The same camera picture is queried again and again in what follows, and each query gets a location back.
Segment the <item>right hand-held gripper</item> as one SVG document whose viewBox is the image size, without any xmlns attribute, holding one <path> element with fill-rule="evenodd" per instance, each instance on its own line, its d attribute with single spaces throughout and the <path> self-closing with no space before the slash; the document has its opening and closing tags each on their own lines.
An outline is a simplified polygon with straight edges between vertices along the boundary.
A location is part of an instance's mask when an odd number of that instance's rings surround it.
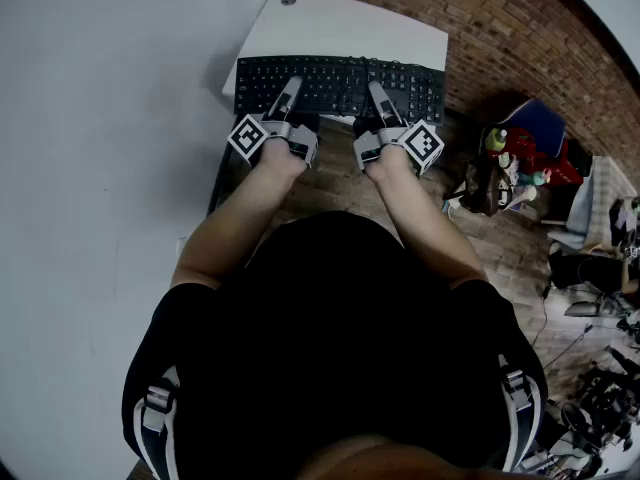
<svg viewBox="0 0 640 480">
<path fill-rule="evenodd" d="M 386 146 L 399 146 L 409 155 L 417 176 L 422 176 L 438 159 L 444 149 L 443 141 L 423 121 L 408 123 L 401 118 L 381 83 L 368 84 L 376 118 L 356 118 L 353 122 L 354 153 L 358 168 L 365 167 L 380 158 Z"/>
</svg>

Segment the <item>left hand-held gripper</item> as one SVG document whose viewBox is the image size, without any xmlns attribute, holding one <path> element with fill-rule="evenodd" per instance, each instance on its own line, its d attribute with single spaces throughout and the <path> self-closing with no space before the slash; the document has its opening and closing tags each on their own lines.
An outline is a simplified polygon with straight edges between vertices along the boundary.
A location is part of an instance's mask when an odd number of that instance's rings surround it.
<svg viewBox="0 0 640 480">
<path fill-rule="evenodd" d="M 290 152 L 310 167 L 319 145 L 315 132 L 304 125 L 285 120 L 298 100 L 303 79 L 291 77 L 269 110 L 269 119 L 247 114 L 241 117 L 227 136 L 228 144 L 251 166 L 258 163 L 263 144 L 269 139 L 283 139 Z"/>
</svg>

